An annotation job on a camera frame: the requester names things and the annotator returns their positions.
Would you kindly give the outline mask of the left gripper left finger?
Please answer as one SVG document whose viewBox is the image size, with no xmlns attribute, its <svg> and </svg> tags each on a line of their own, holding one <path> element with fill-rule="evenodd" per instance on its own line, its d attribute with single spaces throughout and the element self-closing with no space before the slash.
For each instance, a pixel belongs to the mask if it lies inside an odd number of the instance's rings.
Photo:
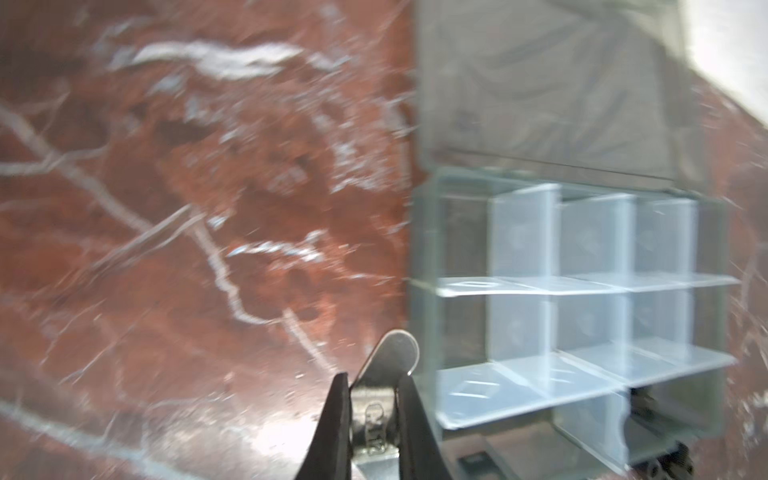
<svg viewBox="0 0 768 480">
<path fill-rule="evenodd" d="M 352 405 L 347 373 L 334 376 L 296 480 L 350 480 Z"/>
</svg>

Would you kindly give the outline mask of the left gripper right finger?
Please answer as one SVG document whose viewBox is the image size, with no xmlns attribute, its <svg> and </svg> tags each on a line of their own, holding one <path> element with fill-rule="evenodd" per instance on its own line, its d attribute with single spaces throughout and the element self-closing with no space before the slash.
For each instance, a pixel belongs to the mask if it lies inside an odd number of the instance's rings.
<svg viewBox="0 0 768 480">
<path fill-rule="evenodd" d="M 397 386 L 399 476 L 407 480 L 451 479 L 418 390 L 409 375 Z"/>
</svg>

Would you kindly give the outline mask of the silver wing nut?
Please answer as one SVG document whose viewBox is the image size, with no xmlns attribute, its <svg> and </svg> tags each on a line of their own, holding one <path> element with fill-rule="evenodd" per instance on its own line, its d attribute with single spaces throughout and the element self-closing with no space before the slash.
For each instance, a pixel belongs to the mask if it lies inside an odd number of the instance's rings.
<svg viewBox="0 0 768 480">
<path fill-rule="evenodd" d="M 411 333 L 390 330 L 351 385 L 351 461 L 365 479 L 399 477 L 397 386 L 411 375 L 419 358 L 419 346 Z"/>
</svg>

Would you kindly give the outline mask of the grey compartment organizer box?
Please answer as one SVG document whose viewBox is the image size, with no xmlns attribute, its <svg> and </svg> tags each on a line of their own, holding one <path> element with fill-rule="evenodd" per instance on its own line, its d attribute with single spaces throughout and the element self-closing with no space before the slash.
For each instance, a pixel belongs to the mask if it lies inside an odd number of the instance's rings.
<svg viewBox="0 0 768 480">
<path fill-rule="evenodd" d="M 409 326 L 461 479 L 691 479 L 729 212 L 678 1 L 419 1 Z"/>
</svg>

